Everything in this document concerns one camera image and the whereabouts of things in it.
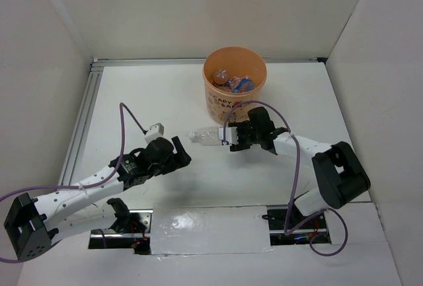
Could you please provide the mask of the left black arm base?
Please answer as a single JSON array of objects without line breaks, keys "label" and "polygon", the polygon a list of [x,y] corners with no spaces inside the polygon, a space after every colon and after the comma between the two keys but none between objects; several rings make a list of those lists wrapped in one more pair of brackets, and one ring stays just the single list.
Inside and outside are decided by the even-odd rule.
[{"label": "left black arm base", "polygon": [[89,250],[131,250],[137,255],[151,255],[152,209],[130,210],[132,221],[119,232],[112,229],[92,230]]}]

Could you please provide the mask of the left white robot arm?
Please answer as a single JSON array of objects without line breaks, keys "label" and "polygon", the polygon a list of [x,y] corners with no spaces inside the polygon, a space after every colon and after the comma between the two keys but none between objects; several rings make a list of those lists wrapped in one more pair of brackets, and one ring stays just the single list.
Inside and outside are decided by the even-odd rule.
[{"label": "left white robot arm", "polygon": [[16,254],[13,261],[33,260],[61,240],[82,232],[124,232],[131,225],[143,227],[117,194],[184,168],[191,160],[178,137],[158,137],[145,148],[120,155],[75,186],[56,188],[38,197],[22,193],[13,200],[4,222]]}]

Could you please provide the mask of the small bottle black cap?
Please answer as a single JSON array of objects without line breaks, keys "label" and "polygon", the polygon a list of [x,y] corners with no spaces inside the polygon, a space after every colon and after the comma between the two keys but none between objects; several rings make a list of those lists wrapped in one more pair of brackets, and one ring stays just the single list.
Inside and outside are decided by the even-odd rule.
[{"label": "small bottle black cap", "polygon": [[225,69],[218,69],[212,76],[213,83],[215,85],[223,86],[226,85],[230,79],[230,75]]}]

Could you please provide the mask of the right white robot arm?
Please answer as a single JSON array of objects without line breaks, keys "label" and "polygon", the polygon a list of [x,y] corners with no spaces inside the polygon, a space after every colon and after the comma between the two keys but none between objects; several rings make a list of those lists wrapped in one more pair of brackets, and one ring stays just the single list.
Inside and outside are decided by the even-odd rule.
[{"label": "right white robot arm", "polygon": [[[288,127],[276,127],[264,107],[250,110],[246,121],[226,123],[219,128],[219,138],[232,152],[260,145],[269,153],[295,159],[287,217],[296,228],[304,227],[318,211],[344,207],[371,187],[366,171],[348,143],[331,145],[296,136]],[[301,163],[313,168],[317,186],[297,196]]]}]

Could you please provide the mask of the clear crushed bottle white cap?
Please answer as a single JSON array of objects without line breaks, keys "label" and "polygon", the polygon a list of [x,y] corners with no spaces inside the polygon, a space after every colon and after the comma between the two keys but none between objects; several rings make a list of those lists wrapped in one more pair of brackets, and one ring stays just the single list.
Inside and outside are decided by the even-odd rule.
[{"label": "clear crushed bottle white cap", "polygon": [[202,127],[189,133],[189,140],[203,146],[220,146],[222,141],[219,138],[218,127]]}]

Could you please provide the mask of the clear bottle blue cap label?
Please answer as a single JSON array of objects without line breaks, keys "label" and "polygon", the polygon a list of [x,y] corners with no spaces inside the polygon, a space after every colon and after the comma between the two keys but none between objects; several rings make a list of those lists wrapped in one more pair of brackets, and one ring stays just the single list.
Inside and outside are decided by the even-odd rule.
[{"label": "clear bottle blue cap label", "polygon": [[227,85],[232,93],[245,93],[256,88],[254,81],[248,77],[232,77],[228,80]]}]

